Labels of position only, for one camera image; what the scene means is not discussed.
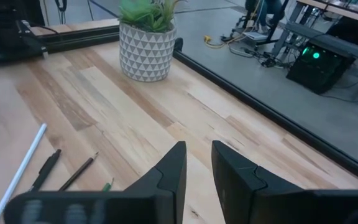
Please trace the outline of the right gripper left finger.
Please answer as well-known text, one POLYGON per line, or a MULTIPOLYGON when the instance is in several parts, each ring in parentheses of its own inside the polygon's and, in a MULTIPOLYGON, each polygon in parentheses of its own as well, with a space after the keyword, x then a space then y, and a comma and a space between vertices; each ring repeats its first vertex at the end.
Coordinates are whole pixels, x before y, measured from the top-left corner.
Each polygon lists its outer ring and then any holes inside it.
POLYGON ((124 190, 133 196, 125 206, 125 222, 182 224, 186 166, 186 142, 178 141, 153 168, 124 190))

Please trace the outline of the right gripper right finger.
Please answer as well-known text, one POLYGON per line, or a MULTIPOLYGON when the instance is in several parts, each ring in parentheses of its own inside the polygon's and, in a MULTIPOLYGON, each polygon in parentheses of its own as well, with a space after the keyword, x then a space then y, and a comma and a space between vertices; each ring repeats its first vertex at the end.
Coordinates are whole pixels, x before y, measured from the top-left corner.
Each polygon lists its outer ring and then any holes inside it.
POLYGON ((297 224, 299 186, 248 160, 221 141, 211 146, 213 176, 226 224, 297 224))

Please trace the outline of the green pencil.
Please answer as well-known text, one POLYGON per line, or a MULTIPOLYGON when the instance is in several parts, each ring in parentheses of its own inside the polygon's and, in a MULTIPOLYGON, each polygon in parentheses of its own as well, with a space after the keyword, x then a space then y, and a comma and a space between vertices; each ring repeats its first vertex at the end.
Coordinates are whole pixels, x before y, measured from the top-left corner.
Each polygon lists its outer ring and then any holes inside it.
POLYGON ((103 192, 108 192, 108 191, 110 191, 110 190, 111 190, 111 187, 112 187, 112 185, 113 185, 113 183, 114 183, 114 177, 111 179, 110 182, 105 183, 104 187, 102 188, 102 191, 103 191, 103 192))

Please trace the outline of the black pencil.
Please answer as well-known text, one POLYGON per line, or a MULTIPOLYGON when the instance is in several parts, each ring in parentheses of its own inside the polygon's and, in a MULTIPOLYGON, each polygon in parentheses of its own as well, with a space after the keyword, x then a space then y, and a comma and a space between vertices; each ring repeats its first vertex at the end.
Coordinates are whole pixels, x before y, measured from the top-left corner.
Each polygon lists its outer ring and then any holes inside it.
POLYGON ((92 157, 90 157, 81 167, 59 188, 59 191, 67 190, 82 174, 83 172, 94 162, 98 157, 99 152, 96 152, 92 157))

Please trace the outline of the black pen with scale print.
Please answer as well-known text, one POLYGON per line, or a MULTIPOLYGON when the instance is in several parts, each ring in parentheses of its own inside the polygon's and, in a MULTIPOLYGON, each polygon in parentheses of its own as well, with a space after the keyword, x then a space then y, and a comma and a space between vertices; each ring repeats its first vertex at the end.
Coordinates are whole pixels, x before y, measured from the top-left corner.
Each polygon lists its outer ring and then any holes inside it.
POLYGON ((50 157, 48 157, 42 168, 39 170, 39 175, 34 181, 34 183, 31 185, 29 192, 40 190, 41 186, 46 181, 49 173, 51 173, 54 165, 57 163, 61 152, 61 149, 57 149, 50 157))

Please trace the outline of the succulent in patterned pot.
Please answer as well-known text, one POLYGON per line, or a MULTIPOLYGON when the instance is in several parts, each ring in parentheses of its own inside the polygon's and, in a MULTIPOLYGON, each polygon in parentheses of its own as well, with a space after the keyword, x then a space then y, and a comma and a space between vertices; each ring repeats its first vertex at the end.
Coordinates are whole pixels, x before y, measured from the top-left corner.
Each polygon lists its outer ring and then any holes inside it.
POLYGON ((127 77, 157 82, 168 76, 173 52, 183 46, 173 23, 181 1, 186 0, 122 0, 119 61, 127 77))

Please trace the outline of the black computer with green light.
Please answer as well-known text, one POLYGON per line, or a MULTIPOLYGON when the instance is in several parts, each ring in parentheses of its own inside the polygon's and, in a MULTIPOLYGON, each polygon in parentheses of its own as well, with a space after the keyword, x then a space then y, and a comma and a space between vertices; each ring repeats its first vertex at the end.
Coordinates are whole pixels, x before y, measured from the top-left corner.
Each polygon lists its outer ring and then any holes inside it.
POLYGON ((286 78, 320 95, 330 90, 354 61, 350 54, 307 43, 286 78))

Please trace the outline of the grey metal bench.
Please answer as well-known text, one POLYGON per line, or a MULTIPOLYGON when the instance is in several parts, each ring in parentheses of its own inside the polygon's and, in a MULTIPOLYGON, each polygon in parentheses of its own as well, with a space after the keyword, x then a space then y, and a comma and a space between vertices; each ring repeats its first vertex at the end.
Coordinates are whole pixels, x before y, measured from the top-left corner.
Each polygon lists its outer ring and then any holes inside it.
MULTIPOLYGON (((328 50, 337 51, 338 53, 347 53, 358 58, 358 45, 346 42, 345 40, 341 40, 296 22, 287 22, 283 27, 283 32, 272 49, 272 55, 274 57, 280 53, 283 47, 291 46, 291 44, 287 42, 287 37, 291 32, 306 37, 313 44, 320 45, 328 50)), ((353 99, 355 102, 358 102, 358 92, 354 94, 353 99)))

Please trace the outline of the person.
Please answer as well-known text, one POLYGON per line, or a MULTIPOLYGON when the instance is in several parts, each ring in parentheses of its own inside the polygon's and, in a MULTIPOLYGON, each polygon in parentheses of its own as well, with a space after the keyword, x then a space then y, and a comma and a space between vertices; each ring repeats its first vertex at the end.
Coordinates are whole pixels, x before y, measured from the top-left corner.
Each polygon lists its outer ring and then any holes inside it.
POLYGON ((281 0, 246 0, 245 8, 252 12, 257 7, 257 24, 259 33, 267 35, 274 22, 282 20, 285 12, 281 0))

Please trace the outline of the wooden top table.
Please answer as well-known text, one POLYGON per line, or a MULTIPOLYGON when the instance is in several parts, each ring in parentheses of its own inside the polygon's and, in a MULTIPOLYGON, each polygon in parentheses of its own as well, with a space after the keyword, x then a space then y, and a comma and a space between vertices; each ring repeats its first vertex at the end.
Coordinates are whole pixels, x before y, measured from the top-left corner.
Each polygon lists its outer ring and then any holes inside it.
POLYGON ((339 14, 340 16, 345 16, 358 21, 357 10, 353 10, 346 7, 341 7, 333 3, 322 2, 317 0, 296 0, 296 2, 317 7, 318 9, 322 9, 323 11, 332 12, 335 14, 339 14))

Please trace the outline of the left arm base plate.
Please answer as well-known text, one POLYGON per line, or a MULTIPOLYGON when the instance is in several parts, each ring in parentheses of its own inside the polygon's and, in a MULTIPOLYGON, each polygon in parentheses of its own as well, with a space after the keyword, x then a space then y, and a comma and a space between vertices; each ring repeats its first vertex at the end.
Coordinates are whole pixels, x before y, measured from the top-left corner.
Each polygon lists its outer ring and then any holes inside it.
POLYGON ((47 47, 27 21, 0 24, 0 64, 40 56, 48 57, 47 47))

